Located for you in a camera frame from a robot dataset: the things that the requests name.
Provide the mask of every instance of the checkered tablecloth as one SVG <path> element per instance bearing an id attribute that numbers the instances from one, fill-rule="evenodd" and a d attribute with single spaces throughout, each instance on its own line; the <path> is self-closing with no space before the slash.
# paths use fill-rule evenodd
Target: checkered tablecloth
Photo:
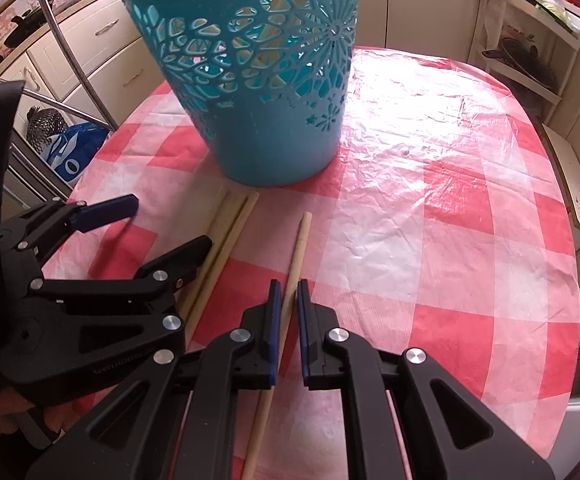
<path id="1" fill-rule="evenodd" d="M 138 215 L 74 235 L 46 275 L 131 277 L 198 234 L 228 182 L 161 85 L 71 197 L 94 203 L 134 193 Z M 557 181 L 507 88 L 446 59 L 357 50 L 335 160 L 305 182 L 260 192 L 193 346 L 237 326 L 271 278 L 285 280 L 309 210 L 302 276 L 314 301 L 378 348 L 425 349 L 547 456 L 572 385 L 579 288 Z M 235 478 L 255 397 L 243 392 L 239 402 Z M 293 324 L 257 478 L 343 479 L 345 464 L 339 394 L 303 387 Z"/>

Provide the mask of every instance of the silver rivet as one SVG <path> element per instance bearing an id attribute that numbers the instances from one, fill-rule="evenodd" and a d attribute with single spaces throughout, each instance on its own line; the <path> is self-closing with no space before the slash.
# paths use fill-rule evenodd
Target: silver rivet
<path id="1" fill-rule="evenodd" d="M 43 279 L 42 278 L 34 278 L 30 282 L 30 288 L 32 290 L 40 290 L 42 286 L 43 286 Z"/>
<path id="2" fill-rule="evenodd" d="M 406 359 L 414 365 L 420 365 L 426 357 L 427 355 L 420 348 L 411 348 L 406 352 Z"/>
<path id="3" fill-rule="evenodd" d="M 342 343 L 343 341 L 347 341 L 347 339 L 350 337 L 350 332 L 348 332 L 345 328 L 333 328 L 327 333 L 327 336 L 332 339 L 332 341 Z"/>
<path id="4" fill-rule="evenodd" d="M 163 326 L 167 330 L 179 330 L 181 328 L 181 320 L 177 316 L 166 316 L 163 318 Z"/>
<path id="5" fill-rule="evenodd" d="M 248 339 L 250 339 L 251 334 L 249 330 L 245 328 L 235 328 L 232 332 L 230 332 L 230 339 L 232 339 L 236 343 L 244 343 Z"/>
<path id="6" fill-rule="evenodd" d="M 174 360 L 174 354 L 171 350 L 159 350 L 154 352 L 153 359 L 157 365 L 166 365 Z"/>
<path id="7" fill-rule="evenodd" d="M 152 278 L 158 282 L 165 282 L 167 280 L 167 272 L 165 270 L 155 270 L 152 274 Z"/>

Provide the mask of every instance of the plastic tablecloth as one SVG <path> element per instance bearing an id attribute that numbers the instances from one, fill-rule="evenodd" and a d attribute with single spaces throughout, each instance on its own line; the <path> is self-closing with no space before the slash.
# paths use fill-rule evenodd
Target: plastic tablecloth
<path id="1" fill-rule="evenodd" d="M 238 125 L 235 124 L 235 135 Z M 103 146 L 71 200 L 134 193 L 133 221 L 75 234 L 54 278 L 129 278 L 195 236 L 219 171 L 161 85 Z M 425 349 L 542 456 L 568 402 L 579 288 L 566 208 L 540 139 L 510 91 L 466 64 L 356 50 L 340 150 L 317 176 L 261 196 L 212 294 L 193 348 L 238 326 L 285 281 L 313 213 L 302 276 L 313 300 L 377 348 Z M 239 398 L 239 478 L 256 393 Z M 343 479 L 338 392 L 303 387 L 293 322 L 259 479 Z"/>

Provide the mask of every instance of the drawer handle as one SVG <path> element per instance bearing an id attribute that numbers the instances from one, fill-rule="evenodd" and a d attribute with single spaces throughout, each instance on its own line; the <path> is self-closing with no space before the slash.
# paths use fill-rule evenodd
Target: drawer handle
<path id="1" fill-rule="evenodd" d="M 139 75 L 141 75 L 143 73 L 143 69 L 140 69 L 138 71 L 138 73 L 136 75 L 133 75 L 130 80 L 126 83 L 123 83 L 123 88 L 125 88 L 126 86 L 128 86 L 132 81 L 134 81 Z"/>
<path id="2" fill-rule="evenodd" d="M 103 34 L 104 32 L 107 32 L 108 30 L 110 30 L 112 27 L 114 27 L 117 23 L 119 22 L 119 20 L 114 20 L 112 23 L 108 23 L 107 25 L 105 25 L 105 27 L 103 27 L 101 30 L 97 30 L 94 35 L 95 36 L 99 36 L 100 34 Z"/>
<path id="3" fill-rule="evenodd" d="M 41 89 L 41 86 L 39 85 L 38 81 L 34 77 L 34 74 L 32 73 L 32 71 L 28 67 L 24 67 L 23 68 L 23 78 L 27 79 L 28 75 L 30 76 L 32 83 L 34 83 L 36 85 L 36 88 L 34 89 L 34 91 L 38 92 Z"/>

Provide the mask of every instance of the metal rail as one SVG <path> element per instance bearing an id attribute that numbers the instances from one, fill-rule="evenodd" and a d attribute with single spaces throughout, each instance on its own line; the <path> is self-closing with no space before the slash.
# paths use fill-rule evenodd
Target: metal rail
<path id="1" fill-rule="evenodd" d="M 109 110 L 105 107 L 103 101 L 101 101 L 101 98 L 94 90 L 92 83 L 90 83 L 90 81 L 87 79 L 86 73 L 83 72 L 81 65 L 79 65 L 78 61 L 76 60 L 76 57 L 74 56 L 74 53 L 70 48 L 70 45 L 68 44 L 67 40 L 65 39 L 65 36 L 63 35 L 63 32 L 60 30 L 60 27 L 58 26 L 56 18 L 54 17 L 54 13 L 52 12 L 52 7 L 50 7 L 48 0 L 39 0 L 39 3 L 41 4 L 41 9 L 43 11 L 43 15 L 45 16 L 45 20 L 47 21 L 48 26 L 50 27 L 50 30 L 54 35 L 54 38 L 56 38 L 58 47 L 63 52 L 65 59 L 68 61 L 70 68 L 74 71 L 74 74 L 76 75 L 76 78 L 79 80 L 81 85 L 83 85 L 83 89 L 86 91 L 87 95 L 90 97 L 90 99 L 92 99 L 92 102 L 94 103 L 96 109 L 98 109 L 98 111 L 101 112 L 103 119 L 107 121 L 107 124 L 104 127 L 112 131 L 118 130 L 119 125 L 116 123 Z"/>

